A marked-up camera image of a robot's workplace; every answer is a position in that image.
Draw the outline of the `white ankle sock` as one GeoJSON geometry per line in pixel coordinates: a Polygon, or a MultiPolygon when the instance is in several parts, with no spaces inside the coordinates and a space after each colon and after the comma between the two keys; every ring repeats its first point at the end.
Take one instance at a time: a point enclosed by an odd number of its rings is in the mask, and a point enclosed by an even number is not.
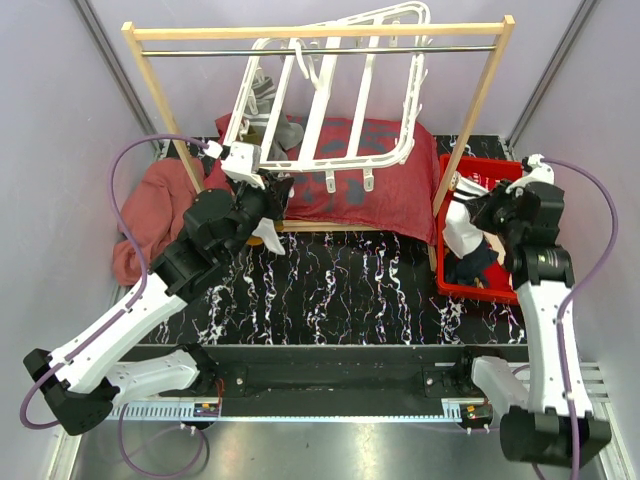
{"type": "Polygon", "coordinates": [[[285,254],[284,246],[279,239],[272,219],[262,218],[252,232],[252,236],[260,239],[270,252],[276,255],[285,254]]]}

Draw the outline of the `white plastic clip hanger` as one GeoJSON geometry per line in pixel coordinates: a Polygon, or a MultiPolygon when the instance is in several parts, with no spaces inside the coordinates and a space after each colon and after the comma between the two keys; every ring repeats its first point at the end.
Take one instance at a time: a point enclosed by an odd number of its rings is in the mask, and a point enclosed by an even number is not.
{"type": "MultiPolygon", "coordinates": [[[[420,34],[410,40],[408,47],[428,46],[429,39],[420,34]]],[[[328,35],[304,39],[298,34],[287,35],[282,39],[262,37],[257,39],[251,49],[285,49],[285,48],[366,48],[366,47],[400,47],[398,35],[375,32],[357,38],[354,47],[348,47],[343,36],[328,35]]],[[[252,82],[259,74],[269,76],[277,88],[271,118],[266,132],[261,137],[261,157],[259,170],[272,173],[293,174],[324,172],[326,188],[333,193],[336,190],[335,173],[346,170],[362,170],[364,188],[371,191],[374,187],[373,170],[386,168],[395,164],[404,164],[414,146],[414,126],[421,110],[419,94],[422,83],[428,72],[425,66],[425,54],[410,54],[411,61],[407,80],[406,93],[402,102],[400,133],[395,139],[395,147],[386,153],[358,155],[365,113],[373,99],[372,84],[375,64],[382,55],[313,55],[313,56],[268,56],[247,57],[247,65],[242,78],[240,90],[235,101],[231,119],[223,139],[223,147],[229,154],[233,142],[242,142],[242,136],[251,126],[245,118],[245,107],[252,93],[252,82]],[[348,140],[346,156],[337,158],[315,158],[316,148],[330,99],[338,61],[342,56],[360,56],[364,60],[361,79],[355,100],[355,112],[352,117],[351,133],[348,140]],[[310,112],[303,127],[304,136],[301,143],[287,152],[286,161],[268,161],[271,143],[274,137],[276,122],[280,112],[284,112],[285,98],[293,72],[299,71],[303,78],[313,87],[310,112]]]]}

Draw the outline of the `olive green ribbed sock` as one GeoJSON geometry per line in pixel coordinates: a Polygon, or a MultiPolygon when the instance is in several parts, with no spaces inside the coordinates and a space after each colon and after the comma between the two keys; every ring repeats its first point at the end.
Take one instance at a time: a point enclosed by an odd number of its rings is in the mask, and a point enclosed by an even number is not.
{"type": "Polygon", "coordinates": [[[261,145],[261,136],[255,131],[255,129],[250,126],[246,133],[242,136],[242,142],[248,143],[251,145],[261,145]]]}

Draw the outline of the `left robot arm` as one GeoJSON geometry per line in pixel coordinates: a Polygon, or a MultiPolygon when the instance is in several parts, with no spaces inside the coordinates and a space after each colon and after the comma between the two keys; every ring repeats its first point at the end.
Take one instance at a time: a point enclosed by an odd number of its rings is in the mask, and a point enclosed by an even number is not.
{"type": "Polygon", "coordinates": [[[71,436],[104,421],[114,408],[166,392],[203,396],[215,390],[217,364],[196,344],[129,365],[121,359],[160,323],[200,297],[223,268],[260,238],[273,253],[284,248],[275,231],[284,217],[292,177],[265,170],[231,190],[198,194],[177,238],[125,297],[84,332],[53,351],[35,349],[23,364],[55,417],[71,436]]]}

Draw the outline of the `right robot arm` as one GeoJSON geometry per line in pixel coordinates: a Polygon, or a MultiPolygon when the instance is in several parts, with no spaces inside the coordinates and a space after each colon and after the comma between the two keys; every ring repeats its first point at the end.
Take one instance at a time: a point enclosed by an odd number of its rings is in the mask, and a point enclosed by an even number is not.
{"type": "Polygon", "coordinates": [[[482,355],[454,371],[466,396],[482,393],[499,423],[507,460],[580,469],[612,438],[596,418],[587,394],[572,320],[575,277],[569,252],[557,242],[564,192],[542,181],[500,182],[467,205],[472,224],[495,234],[522,310],[527,333],[529,382],[508,362],[482,355]]]}

